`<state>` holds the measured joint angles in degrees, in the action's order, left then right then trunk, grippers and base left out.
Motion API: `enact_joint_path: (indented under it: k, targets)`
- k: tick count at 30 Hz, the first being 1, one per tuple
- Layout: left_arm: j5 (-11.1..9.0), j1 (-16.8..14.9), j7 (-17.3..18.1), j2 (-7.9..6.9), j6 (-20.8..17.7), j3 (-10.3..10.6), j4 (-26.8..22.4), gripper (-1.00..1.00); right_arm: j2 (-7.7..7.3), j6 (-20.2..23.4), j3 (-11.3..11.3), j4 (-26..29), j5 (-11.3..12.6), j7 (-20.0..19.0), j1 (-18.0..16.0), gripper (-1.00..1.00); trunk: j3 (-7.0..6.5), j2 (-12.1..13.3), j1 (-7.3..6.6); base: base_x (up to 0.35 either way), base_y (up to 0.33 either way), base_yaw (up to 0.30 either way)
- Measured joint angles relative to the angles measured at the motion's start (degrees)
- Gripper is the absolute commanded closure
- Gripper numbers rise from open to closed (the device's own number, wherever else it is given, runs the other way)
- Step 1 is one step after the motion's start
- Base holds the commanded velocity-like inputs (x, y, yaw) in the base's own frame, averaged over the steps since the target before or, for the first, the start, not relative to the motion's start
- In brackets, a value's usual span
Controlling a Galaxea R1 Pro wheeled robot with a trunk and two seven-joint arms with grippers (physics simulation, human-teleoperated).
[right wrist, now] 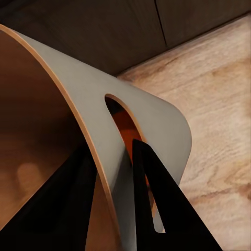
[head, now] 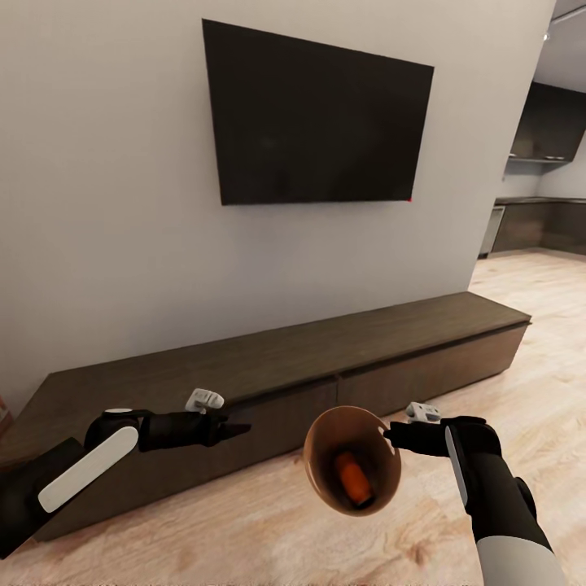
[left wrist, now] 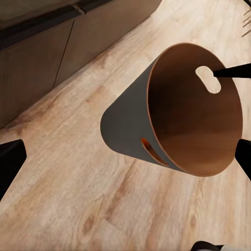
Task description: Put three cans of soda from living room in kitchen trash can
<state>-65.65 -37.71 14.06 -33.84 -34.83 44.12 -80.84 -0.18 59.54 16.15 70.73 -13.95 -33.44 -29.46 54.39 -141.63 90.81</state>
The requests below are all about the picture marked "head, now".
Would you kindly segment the can of soda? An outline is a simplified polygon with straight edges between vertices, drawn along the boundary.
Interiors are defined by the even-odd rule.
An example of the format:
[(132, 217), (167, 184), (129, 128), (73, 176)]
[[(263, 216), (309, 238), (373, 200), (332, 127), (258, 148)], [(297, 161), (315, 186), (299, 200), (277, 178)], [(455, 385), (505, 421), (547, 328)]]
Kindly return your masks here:
[(361, 506), (373, 500), (373, 487), (368, 482), (368, 477), (363, 475), (363, 470), (358, 467), (350, 449), (342, 449), (340, 453), (334, 454), (332, 467), (353, 506)]

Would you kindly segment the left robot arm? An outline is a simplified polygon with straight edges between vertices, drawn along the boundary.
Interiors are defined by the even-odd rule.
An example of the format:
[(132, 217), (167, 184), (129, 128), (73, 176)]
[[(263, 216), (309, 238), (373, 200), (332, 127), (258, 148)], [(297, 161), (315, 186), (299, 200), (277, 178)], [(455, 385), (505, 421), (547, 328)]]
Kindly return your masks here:
[(219, 409), (223, 397), (197, 388), (187, 401), (185, 413), (105, 410), (91, 423), (84, 445), (69, 437), (0, 481), (0, 561), (137, 444), (141, 452), (194, 444), (213, 447), (251, 430), (251, 424), (225, 423), (228, 416), (206, 413), (202, 405)]

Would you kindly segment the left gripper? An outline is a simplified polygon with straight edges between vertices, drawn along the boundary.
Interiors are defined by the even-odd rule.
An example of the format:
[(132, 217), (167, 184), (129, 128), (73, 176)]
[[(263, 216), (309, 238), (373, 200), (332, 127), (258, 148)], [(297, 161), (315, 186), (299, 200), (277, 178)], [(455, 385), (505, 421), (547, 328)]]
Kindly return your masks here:
[(228, 416), (179, 412), (170, 413), (172, 434), (167, 448), (202, 444), (213, 447), (221, 440), (228, 440), (251, 430), (251, 424), (225, 423)]

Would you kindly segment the trash can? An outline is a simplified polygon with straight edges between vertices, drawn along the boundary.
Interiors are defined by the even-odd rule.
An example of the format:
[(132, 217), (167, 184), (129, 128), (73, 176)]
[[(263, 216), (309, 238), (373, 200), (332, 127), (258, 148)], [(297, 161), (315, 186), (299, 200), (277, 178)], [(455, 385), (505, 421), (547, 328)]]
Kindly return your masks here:
[[(402, 477), (400, 449), (383, 436), (389, 428), (373, 413), (358, 407), (328, 409), (312, 424), (304, 444), (304, 465), (316, 494), (332, 509), (363, 518), (386, 508), (396, 495)], [(332, 467), (342, 449), (352, 456), (373, 487), (373, 500), (353, 506)]]

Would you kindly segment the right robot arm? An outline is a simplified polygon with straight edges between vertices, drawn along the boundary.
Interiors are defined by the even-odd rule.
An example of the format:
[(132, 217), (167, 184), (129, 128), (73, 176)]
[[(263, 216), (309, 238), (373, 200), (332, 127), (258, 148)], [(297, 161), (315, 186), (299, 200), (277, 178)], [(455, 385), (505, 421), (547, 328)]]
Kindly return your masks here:
[(435, 406), (412, 402), (408, 423), (391, 422), (392, 447), (450, 457), (461, 500), (471, 515), (484, 586), (570, 586), (537, 522), (536, 504), (522, 478), (502, 458), (486, 420), (441, 418)]

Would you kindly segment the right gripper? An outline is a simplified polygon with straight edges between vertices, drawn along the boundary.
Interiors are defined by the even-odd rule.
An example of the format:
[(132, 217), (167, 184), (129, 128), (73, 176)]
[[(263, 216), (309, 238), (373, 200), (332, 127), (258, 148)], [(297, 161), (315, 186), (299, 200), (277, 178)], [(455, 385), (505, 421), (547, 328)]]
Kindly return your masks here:
[(403, 422), (391, 422), (391, 429), (383, 431), (383, 436), (392, 447), (403, 448), (414, 453), (436, 456), (427, 445), (426, 429), (430, 422), (412, 424)]

